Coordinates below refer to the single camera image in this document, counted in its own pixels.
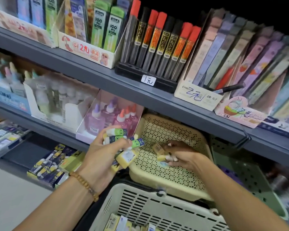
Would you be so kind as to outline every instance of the floor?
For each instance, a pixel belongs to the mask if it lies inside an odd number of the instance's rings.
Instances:
[[[50,194],[0,169],[0,231],[13,230]]]

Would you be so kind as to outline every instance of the handwritten price label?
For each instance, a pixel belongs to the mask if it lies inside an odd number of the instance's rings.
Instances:
[[[213,111],[222,99],[221,95],[187,81],[182,81],[178,86],[174,93],[175,97],[210,111]]]
[[[141,81],[147,85],[154,86],[156,78],[144,74],[141,78]]]

